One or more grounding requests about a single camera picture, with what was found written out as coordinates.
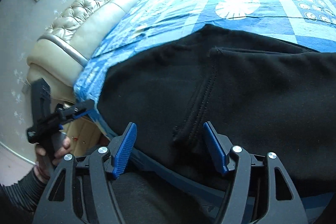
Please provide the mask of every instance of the blue bed sheet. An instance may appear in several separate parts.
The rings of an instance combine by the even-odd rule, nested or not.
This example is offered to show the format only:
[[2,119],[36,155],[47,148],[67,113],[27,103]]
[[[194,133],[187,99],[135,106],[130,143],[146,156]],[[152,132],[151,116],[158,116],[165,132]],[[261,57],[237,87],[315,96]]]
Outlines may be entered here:
[[[97,103],[111,66],[189,35],[206,23],[335,52],[335,7],[336,0],[141,0],[103,39],[74,92],[80,101],[91,98]],[[90,116],[109,136],[114,135],[97,108]]]

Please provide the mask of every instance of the wall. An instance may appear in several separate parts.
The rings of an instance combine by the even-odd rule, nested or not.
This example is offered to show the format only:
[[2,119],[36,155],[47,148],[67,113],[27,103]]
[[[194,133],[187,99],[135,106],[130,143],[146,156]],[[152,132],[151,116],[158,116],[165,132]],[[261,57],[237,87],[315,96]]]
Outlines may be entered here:
[[34,161],[25,131],[32,125],[30,97],[22,88],[26,57],[57,14],[74,0],[2,0],[0,2],[0,141]]

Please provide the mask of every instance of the human hand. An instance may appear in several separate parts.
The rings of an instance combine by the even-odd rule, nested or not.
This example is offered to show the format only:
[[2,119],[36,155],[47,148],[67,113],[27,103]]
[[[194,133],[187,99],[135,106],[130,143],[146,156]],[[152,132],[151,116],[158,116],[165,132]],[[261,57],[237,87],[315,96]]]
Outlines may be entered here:
[[[53,165],[57,166],[61,162],[63,157],[66,154],[69,154],[70,152],[71,152],[70,139],[68,137],[65,137],[62,143],[62,147],[54,154],[55,159],[52,161]],[[35,153],[36,153],[36,165],[34,166],[34,173],[41,182],[47,183],[48,180],[50,179],[50,174],[43,160],[43,156],[46,155],[46,151],[41,145],[37,144],[35,146]]]

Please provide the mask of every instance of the silver screw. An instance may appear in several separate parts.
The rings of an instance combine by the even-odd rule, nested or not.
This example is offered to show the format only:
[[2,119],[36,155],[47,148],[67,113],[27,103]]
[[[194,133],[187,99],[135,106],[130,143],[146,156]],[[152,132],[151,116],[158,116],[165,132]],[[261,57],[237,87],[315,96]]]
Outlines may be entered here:
[[106,152],[107,152],[107,147],[105,147],[105,146],[100,147],[100,148],[98,149],[98,152],[99,152],[100,154],[104,154],[104,153],[106,153]]
[[275,153],[273,153],[273,152],[270,152],[270,153],[268,153],[268,157],[269,157],[270,159],[276,159],[276,158],[277,158],[277,154],[275,154]]
[[232,147],[232,150],[236,153],[240,153],[243,149],[239,145]]
[[72,159],[72,155],[71,155],[71,154],[66,154],[66,155],[64,156],[64,159],[65,159],[65,160],[71,160],[71,159]]

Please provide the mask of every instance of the patterned bedsheet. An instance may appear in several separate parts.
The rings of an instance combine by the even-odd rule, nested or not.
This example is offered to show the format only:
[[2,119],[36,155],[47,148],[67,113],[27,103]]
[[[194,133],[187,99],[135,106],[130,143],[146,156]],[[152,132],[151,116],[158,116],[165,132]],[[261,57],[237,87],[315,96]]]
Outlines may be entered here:
[[[336,0],[141,0],[106,35],[74,92],[78,100],[91,98],[97,103],[109,67],[206,23],[335,52],[335,7]],[[114,135],[97,109],[90,116],[109,136]]]

